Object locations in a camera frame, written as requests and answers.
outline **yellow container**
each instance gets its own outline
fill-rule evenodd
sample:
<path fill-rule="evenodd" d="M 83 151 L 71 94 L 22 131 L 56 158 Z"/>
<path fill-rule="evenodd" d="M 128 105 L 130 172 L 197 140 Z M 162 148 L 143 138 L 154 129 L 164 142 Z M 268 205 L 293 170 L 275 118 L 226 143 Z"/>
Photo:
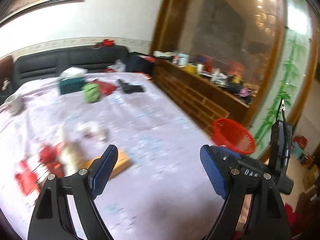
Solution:
<path fill-rule="evenodd" d="M 189 73 L 193 73 L 193 74 L 197 73 L 197 67 L 193 66 L 193 65 L 185 65 L 184 66 L 184 70 L 189 72 Z"/>

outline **cup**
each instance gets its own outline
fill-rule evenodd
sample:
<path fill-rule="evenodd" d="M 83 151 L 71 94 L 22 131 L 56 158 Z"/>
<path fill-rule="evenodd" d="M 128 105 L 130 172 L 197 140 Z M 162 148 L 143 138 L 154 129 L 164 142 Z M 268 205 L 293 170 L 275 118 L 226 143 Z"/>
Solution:
<path fill-rule="evenodd" d="M 19 114 L 23 107 L 22 96 L 20 94 L 13 94 L 9 96 L 4 101 L 4 106 L 12 116 Z"/>

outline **green cloth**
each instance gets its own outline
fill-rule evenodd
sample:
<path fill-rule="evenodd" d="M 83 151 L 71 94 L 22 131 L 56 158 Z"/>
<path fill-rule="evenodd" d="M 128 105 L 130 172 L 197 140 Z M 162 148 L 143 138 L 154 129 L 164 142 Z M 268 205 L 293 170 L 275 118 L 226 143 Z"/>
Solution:
<path fill-rule="evenodd" d="M 84 100 L 86 103 L 93 103 L 99 100 L 100 89 L 95 83 L 88 83 L 82 87 Z"/>

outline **blue gripper pad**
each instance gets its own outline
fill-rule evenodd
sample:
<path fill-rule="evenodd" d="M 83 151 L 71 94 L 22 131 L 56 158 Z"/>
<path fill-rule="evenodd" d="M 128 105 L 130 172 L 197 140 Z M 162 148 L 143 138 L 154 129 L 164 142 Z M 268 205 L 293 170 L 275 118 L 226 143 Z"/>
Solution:
<path fill-rule="evenodd" d="M 223 199 L 226 199 L 228 196 L 226 178 L 223 176 L 222 171 L 219 170 L 216 162 L 212 159 L 205 145 L 200 149 L 200 160 L 210 179 L 214 191 Z"/>
<path fill-rule="evenodd" d="M 93 200 L 98 195 L 101 195 L 114 166 L 118 160 L 118 149 L 114 145 L 109 145 L 104 154 L 93 161 L 89 167 L 88 183 L 90 189 L 90 196 Z"/>

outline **teal box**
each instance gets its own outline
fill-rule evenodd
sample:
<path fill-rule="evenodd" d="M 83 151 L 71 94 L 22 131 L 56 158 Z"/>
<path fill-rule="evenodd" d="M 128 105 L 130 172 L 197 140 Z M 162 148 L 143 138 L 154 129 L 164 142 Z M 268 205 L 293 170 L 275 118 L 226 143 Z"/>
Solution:
<path fill-rule="evenodd" d="M 79 92 L 82 87 L 86 84 L 85 78 L 66 78 L 59 81 L 60 94 L 69 94 Z"/>

